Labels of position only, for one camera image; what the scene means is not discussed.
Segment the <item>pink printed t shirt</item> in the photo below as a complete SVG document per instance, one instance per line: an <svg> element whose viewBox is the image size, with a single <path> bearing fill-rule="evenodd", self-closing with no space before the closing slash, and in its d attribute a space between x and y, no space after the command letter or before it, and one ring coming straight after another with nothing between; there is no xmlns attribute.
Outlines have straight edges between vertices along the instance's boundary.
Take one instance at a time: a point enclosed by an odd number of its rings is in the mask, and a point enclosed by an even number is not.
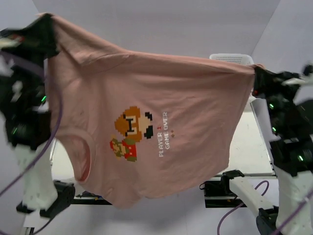
<svg viewBox="0 0 313 235"><path fill-rule="evenodd" d="M255 65L130 51L59 16L52 23L51 123L84 190L126 209L228 167Z"/></svg>

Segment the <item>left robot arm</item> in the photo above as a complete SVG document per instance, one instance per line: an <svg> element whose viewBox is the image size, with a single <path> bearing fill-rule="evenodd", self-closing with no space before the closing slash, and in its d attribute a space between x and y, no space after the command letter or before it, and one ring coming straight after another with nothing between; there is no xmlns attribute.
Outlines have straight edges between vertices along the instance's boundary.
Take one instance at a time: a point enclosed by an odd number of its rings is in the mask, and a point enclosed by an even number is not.
<svg viewBox="0 0 313 235"><path fill-rule="evenodd" d="M58 105L57 122L51 126L46 85L56 87L56 83L45 74L45 60L57 54L50 14L25 28L0 33L0 112L20 168L17 179L24 182L16 209L24 214L39 211L47 219L68 208L75 196L73 184L53 180L51 174L50 146L63 106Z"/></svg>

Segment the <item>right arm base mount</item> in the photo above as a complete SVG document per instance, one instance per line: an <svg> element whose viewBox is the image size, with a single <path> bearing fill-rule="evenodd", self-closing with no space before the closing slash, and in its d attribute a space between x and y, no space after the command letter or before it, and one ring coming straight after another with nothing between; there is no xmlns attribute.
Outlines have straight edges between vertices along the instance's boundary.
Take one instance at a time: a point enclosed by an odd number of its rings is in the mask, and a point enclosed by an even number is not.
<svg viewBox="0 0 313 235"><path fill-rule="evenodd" d="M205 181L199 189L204 192L205 207L208 209L246 207L237 195L226 192L220 181Z"/></svg>

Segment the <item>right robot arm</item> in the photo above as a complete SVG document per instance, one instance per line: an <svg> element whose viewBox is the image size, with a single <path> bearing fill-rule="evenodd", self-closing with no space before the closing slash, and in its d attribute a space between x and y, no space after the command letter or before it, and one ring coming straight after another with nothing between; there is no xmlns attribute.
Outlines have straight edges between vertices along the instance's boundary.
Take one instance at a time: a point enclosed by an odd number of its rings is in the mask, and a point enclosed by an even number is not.
<svg viewBox="0 0 313 235"><path fill-rule="evenodd" d="M262 235L310 235L313 197L313 102L295 104L298 89L313 82L313 67L302 73L273 73L257 67L252 95L267 103L272 164L278 180L279 205L260 195L239 170L221 177L221 190L236 195L256 218Z"/></svg>

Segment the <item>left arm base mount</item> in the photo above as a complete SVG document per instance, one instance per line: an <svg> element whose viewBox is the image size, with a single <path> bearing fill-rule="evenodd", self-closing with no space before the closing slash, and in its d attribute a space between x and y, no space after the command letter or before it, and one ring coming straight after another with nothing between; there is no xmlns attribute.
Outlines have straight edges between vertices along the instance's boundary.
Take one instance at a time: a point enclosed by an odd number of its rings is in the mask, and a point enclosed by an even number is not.
<svg viewBox="0 0 313 235"><path fill-rule="evenodd" d="M111 205L102 196L84 191L74 197L72 204L74 205Z"/></svg>

